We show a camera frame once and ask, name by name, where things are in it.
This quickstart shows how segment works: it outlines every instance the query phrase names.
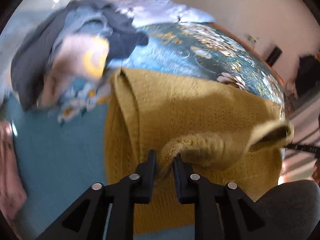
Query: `yellow towel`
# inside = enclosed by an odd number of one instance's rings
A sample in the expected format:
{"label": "yellow towel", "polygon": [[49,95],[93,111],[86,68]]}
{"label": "yellow towel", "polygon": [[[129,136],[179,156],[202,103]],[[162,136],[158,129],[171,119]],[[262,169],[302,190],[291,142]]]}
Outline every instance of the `yellow towel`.
{"label": "yellow towel", "polygon": [[108,182],[133,173],[149,149],[158,152],[152,201],[135,206],[135,234],[194,223],[193,206],[176,198],[171,163],[178,152],[196,173],[222,185],[234,181],[253,200],[277,185],[279,147],[293,136],[278,104],[218,82],[146,70],[121,69],[111,83]]}

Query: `teal floral bedspread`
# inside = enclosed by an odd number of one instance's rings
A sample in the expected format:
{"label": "teal floral bedspread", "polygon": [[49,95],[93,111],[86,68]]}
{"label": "teal floral bedspread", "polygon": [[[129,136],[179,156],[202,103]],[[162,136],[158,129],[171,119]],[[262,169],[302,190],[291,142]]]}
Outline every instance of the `teal floral bedspread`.
{"label": "teal floral bedspread", "polygon": [[[280,104],[280,118],[284,117],[283,91],[273,73],[224,32],[206,23],[164,23],[138,30],[148,34],[148,46],[137,46],[128,59],[112,60],[107,76],[112,69],[129,67],[209,79]],[[95,87],[84,80],[74,81],[60,99],[58,121],[84,114],[104,102],[109,93],[107,83]]]}

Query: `pink fabric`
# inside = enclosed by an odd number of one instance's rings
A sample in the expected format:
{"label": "pink fabric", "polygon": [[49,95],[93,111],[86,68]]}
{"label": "pink fabric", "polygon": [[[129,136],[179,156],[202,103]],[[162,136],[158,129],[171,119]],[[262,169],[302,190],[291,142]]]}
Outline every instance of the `pink fabric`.
{"label": "pink fabric", "polygon": [[0,210],[9,224],[26,199],[13,150],[11,125],[0,122]]}

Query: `metal screw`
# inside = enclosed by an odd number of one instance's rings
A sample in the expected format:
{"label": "metal screw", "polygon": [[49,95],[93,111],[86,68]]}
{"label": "metal screw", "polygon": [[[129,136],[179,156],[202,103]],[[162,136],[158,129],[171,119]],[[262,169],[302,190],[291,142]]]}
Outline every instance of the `metal screw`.
{"label": "metal screw", "polygon": [[238,185],[234,182],[229,182],[228,183],[228,188],[230,189],[236,189],[238,187]]}
{"label": "metal screw", "polygon": [[190,175],[190,178],[191,178],[192,180],[198,180],[198,179],[200,179],[200,175],[194,173],[194,174],[191,174],[191,175]]}
{"label": "metal screw", "polygon": [[101,184],[101,183],[95,183],[95,184],[93,184],[93,185],[91,186],[91,188],[92,188],[93,190],[99,190],[99,189],[102,188],[102,184]]}
{"label": "metal screw", "polygon": [[132,180],[137,180],[137,179],[140,178],[140,175],[137,174],[137,173],[133,173],[133,174],[131,174],[131,175],[129,176],[129,178],[132,179]]}

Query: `teal fabric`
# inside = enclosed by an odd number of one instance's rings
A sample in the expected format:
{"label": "teal fabric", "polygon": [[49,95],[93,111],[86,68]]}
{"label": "teal fabric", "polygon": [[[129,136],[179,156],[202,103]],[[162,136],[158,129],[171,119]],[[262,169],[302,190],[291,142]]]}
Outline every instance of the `teal fabric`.
{"label": "teal fabric", "polygon": [[107,184],[103,137],[106,105],[96,106],[68,125],[47,111],[23,112],[11,96],[6,116],[28,199],[16,221],[24,240],[35,239],[94,182]]}

